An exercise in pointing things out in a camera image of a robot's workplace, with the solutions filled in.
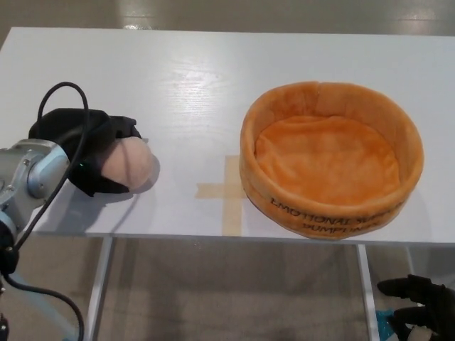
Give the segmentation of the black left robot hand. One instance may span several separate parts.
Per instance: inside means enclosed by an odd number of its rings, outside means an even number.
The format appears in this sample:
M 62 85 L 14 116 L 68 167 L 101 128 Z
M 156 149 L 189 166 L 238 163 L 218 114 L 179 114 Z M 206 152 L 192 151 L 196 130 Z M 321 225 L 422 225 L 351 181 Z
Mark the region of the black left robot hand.
M 154 161 L 137 121 L 91 109 L 87 139 L 76 157 L 84 119 L 83 109 L 54 109 L 30 128 L 28 137 L 55 142 L 71 161 L 76 160 L 68 179 L 90 197 L 128 193 L 143 186 L 152 176 Z

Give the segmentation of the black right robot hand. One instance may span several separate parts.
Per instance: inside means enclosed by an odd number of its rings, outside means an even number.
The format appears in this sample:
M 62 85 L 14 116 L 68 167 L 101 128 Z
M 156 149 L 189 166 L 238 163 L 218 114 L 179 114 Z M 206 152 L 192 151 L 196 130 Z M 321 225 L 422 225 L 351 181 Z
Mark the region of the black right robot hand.
M 381 281 L 378 289 L 386 296 L 417 304 L 387 317 L 398 340 L 454 339 L 454 290 L 412 274 Z

